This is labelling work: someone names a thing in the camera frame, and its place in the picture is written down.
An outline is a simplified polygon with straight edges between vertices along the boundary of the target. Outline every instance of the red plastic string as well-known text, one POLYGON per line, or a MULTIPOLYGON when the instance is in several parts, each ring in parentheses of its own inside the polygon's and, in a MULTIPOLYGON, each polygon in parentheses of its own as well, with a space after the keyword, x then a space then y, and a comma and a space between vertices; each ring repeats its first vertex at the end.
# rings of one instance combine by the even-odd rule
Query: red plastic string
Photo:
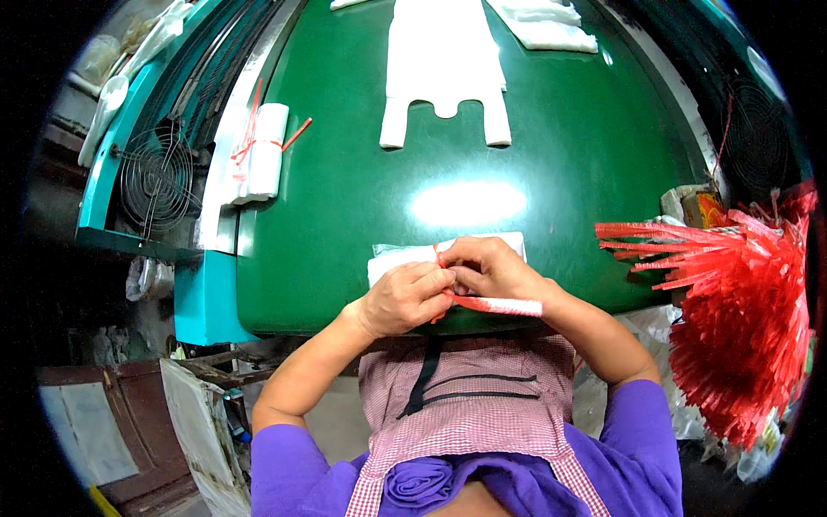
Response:
POLYGON ((672 325, 669 358, 673 378, 689 405, 697 405, 706 427, 748 450, 772 407, 783 411, 800 393, 809 315, 804 290, 812 183, 794 188, 778 206, 782 235, 748 214, 730 210, 736 234, 669 227, 656 223, 596 224, 598 238, 658 237, 676 243, 601 241, 616 256, 671 253, 636 264, 632 271, 668 269, 653 289, 691 286, 681 323, 672 325))
POLYGON ((287 148, 288 148, 288 147, 290 147, 290 144, 292 144, 292 143, 293 143, 293 140, 295 140, 296 138, 298 138, 298 137, 299 137, 299 135, 301 135, 301 134, 302 134, 302 132, 303 132, 303 131, 307 128, 307 126, 309 126, 309 125, 310 125, 310 122, 312 122, 312 121, 313 121, 313 119, 312 119, 312 118, 310 118, 310 117, 308 117, 308 119, 307 119, 306 121, 304 121, 304 124, 302 124, 302 126, 301 126, 299 129, 297 129, 295 133, 293 133, 293 136, 291 136, 291 137, 287 140, 287 143, 285 143, 285 144, 284 144, 284 147, 282 147, 282 148, 281 148, 281 150, 282 150, 282 151, 287 151, 287 148))
POLYGON ((250 115, 247 117, 247 124, 244 129, 244 138, 241 139, 243 148, 233 156, 230 156, 230 160, 235 160, 238 156, 241 157, 236 162, 236 165, 241 165, 244 161, 244 157, 247 155, 247 152, 250 150, 250 147, 254 142, 253 135, 256 133, 256 117, 258 116, 259 103, 261 102, 262 80, 263 78, 259 78, 258 84, 256 85, 256 93, 253 95, 253 105, 250 109, 250 115))

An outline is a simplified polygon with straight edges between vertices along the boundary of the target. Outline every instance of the purple shirt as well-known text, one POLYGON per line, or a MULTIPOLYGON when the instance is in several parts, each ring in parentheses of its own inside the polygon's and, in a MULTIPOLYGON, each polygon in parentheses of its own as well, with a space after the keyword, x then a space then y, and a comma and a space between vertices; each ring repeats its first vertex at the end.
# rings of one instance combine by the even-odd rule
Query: purple shirt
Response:
MULTIPOLYGON (((612 515, 683 515, 677 444, 659 385, 620 386, 606 407, 600 441, 569 424, 565 435, 612 515)), ((256 517, 344 515, 368 456, 330 467, 307 431, 283 424, 262 429, 251 454, 256 517)), ((517 517, 590 514, 544 460, 488 452, 400 463, 385 478, 379 515, 423 515, 444 506, 471 473, 517 517)))

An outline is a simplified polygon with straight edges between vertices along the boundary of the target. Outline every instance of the fan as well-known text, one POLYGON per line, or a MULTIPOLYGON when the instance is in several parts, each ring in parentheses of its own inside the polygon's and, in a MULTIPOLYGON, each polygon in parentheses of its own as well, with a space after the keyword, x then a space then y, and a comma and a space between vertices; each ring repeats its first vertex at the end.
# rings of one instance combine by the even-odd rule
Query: fan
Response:
POLYGON ((201 209, 192 190, 192 153, 176 121, 164 118, 135 136, 120 156, 121 206, 144 240, 179 224, 190 204, 201 209))
POLYGON ((726 137, 729 170, 750 199, 769 197, 774 188, 786 186, 790 137, 784 107, 756 84, 733 85, 732 121, 726 137))

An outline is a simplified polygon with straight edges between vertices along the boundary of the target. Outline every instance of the metal fan guard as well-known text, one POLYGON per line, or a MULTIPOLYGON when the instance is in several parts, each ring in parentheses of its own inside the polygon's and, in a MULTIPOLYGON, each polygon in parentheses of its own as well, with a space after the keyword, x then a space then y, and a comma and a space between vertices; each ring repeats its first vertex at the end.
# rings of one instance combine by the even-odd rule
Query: metal fan guard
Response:
POLYGON ((144 238, 169 231, 190 203, 200 204, 192 188, 192 154, 178 132, 149 130, 129 141, 122 153, 121 204, 144 238))

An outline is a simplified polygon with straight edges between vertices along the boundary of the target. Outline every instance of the hand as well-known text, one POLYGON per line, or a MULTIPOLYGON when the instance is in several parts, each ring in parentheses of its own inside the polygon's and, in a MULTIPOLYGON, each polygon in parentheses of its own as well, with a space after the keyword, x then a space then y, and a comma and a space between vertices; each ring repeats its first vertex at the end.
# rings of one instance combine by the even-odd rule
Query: hand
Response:
MULTIPOLYGON (((499 237, 459 237, 442 253, 457 283, 479 296, 536 299, 544 304, 560 290, 554 280, 543 278, 499 237)), ((458 289, 458 294, 465 294, 458 289)))
POLYGON ((373 338, 404 334, 451 307, 442 290, 457 275, 434 262, 410 262, 389 270, 367 294, 349 304, 346 311, 373 338))

